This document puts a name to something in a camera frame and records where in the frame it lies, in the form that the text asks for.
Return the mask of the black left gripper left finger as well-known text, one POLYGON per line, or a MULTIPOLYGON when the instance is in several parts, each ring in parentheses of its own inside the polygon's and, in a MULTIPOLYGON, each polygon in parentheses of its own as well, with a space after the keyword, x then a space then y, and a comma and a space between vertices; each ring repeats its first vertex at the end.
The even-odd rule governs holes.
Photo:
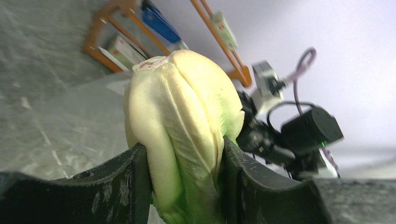
POLYGON ((70 179, 0 174, 3 224, 145 224, 150 201, 151 180, 141 144, 70 179))

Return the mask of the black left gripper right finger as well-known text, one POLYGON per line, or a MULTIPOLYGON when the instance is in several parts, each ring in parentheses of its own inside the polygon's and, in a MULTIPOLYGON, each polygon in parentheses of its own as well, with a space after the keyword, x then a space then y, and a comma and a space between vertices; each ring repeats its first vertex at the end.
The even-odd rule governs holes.
POLYGON ((222 212, 229 224, 393 224, 396 182, 310 179, 264 166, 224 139, 222 212))

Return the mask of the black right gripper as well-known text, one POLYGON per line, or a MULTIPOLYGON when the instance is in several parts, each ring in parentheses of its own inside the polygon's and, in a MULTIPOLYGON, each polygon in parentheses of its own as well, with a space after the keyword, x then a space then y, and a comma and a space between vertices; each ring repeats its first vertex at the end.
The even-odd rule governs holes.
POLYGON ((241 132, 236 138, 239 148, 246 153, 257 155, 267 164, 286 167, 295 161, 295 155, 288 149, 277 145, 278 134, 256 118, 257 109, 253 99, 243 91, 237 91, 242 103, 244 121, 241 132))

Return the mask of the green napa cabbage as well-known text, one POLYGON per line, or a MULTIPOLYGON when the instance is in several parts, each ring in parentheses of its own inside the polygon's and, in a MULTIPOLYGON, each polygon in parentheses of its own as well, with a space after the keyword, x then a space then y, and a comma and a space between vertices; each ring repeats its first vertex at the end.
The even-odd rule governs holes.
POLYGON ((127 145, 144 145, 152 202, 167 224, 224 224, 224 139, 235 141, 245 113, 232 81, 191 50, 132 67, 124 92, 127 145))

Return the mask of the clear zip bag orange zipper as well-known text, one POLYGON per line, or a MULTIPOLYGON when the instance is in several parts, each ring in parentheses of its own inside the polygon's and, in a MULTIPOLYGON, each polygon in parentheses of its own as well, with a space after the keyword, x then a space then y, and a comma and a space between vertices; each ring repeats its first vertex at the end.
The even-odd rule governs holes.
POLYGON ((36 99, 1 95, 1 171, 71 178, 125 151, 122 102, 130 78, 115 73, 36 99))

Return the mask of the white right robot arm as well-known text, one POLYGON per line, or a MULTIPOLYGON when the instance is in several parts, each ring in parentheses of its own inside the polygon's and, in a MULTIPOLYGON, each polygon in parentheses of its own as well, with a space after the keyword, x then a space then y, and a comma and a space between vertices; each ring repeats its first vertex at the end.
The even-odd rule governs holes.
POLYGON ((253 98, 243 91, 238 96, 245 118, 236 142, 243 152, 263 158, 266 164, 282 167, 296 181, 340 177, 338 166, 326 149, 344 138, 334 116, 309 102, 283 101, 270 108, 266 121, 262 121, 256 118, 258 111, 253 98), (285 105, 306 105, 310 109, 285 122, 277 131, 270 115, 285 105))

